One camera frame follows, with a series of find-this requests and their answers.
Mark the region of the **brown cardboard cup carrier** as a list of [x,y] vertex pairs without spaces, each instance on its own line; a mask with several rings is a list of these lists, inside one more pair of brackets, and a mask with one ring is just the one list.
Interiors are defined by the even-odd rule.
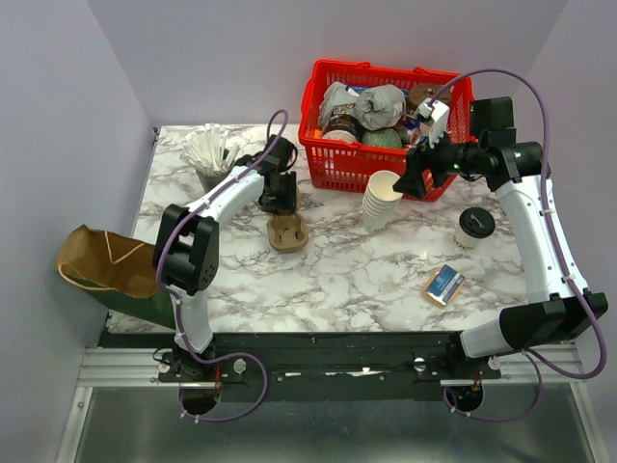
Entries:
[[309,242],[309,227],[300,213],[300,191],[296,192],[296,210],[293,213],[271,213],[266,223],[270,246],[278,253],[290,254],[305,248]]

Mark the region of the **black plastic cup lid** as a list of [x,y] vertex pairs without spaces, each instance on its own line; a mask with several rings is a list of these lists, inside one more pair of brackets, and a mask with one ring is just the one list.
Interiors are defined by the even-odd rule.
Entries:
[[470,207],[459,216],[459,227],[466,235],[484,239],[496,229],[496,221],[490,211],[482,207]]

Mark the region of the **white paper cup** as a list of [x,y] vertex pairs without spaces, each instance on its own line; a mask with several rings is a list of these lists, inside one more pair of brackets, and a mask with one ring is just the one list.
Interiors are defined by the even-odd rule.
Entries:
[[453,234],[454,244],[465,251],[472,250],[482,241],[481,238],[468,234],[463,228],[458,227]]

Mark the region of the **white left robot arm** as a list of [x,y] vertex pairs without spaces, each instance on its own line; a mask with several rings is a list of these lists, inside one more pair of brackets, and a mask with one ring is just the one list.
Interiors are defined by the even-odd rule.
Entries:
[[236,161],[203,197],[163,212],[153,265],[157,283],[174,304],[174,340],[187,350],[180,368],[194,381],[206,379],[214,367],[212,355],[204,351],[213,340],[205,290],[219,268],[221,228],[253,201],[274,217],[294,219],[298,190],[292,167],[297,154],[293,143],[271,135],[264,151]]

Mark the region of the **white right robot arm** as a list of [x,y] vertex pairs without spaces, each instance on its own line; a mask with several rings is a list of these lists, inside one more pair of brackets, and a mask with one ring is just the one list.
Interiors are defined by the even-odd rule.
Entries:
[[497,320],[467,329],[443,354],[445,370],[463,378],[478,358],[573,340],[606,313],[603,293],[593,293],[574,262],[552,196],[552,183],[541,177],[544,151],[537,142],[520,142],[512,100],[476,100],[470,107],[472,141],[455,143],[446,133],[449,108],[426,98],[416,117],[430,130],[426,141],[409,150],[406,171],[393,188],[422,199],[429,171],[440,185],[454,175],[483,177],[496,194],[517,243],[526,284],[527,304],[510,307]]

